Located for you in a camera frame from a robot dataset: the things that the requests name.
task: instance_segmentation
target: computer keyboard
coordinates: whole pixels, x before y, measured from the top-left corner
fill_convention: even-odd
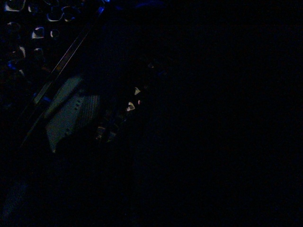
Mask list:
[[[55,66],[96,10],[107,2],[4,2],[0,9],[0,123],[3,132],[39,94]],[[51,100],[44,96],[43,101]]]

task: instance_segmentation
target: blue light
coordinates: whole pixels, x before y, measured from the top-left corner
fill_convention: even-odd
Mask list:
[[[8,62],[8,67],[12,70],[16,70],[16,67],[10,61]]]
[[[48,103],[50,103],[52,101],[51,99],[49,99],[48,97],[45,97],[45,96],[43,97],[43,100],[47,101]]]
[[[99,7],[99,8],[98,8],[98,13],[102,13],[102,12],[103,12],[103,10],[104,10],[104,8],[103,8],[103,7]]]

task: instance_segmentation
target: dark surface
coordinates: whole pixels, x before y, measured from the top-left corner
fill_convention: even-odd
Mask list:
[[[41,223],[302,224],[302,27],[204,26],[198,5],[185,6],[148,26],[114,17],[79,53],[75,71],[103,97],[119,94],[121,73],[151,45],[171,47],[179,64],[112,145],[89,157],[85,130],[62,142],[77,155],[34,183]]]

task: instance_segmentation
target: dark background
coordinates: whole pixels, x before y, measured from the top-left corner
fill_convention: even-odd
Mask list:
[[[140,52],[170,47],[178,65],[105,155],[87,157],[81,153],[87,144],[72,146],[75,138],[62,143],[80,154],[64,157],[61,183],[50,177],[34,184],[52,187],[28,205],[39,210],[32,220],[302,224],[302,26],[286,25],[280,10],[265,5],[232,7],[189,1],[116,11],[92,31],[75,56],[81,62],[75,73],[87,74],[94,93],[107,84],[103,97],[123,87],[121,75]]]

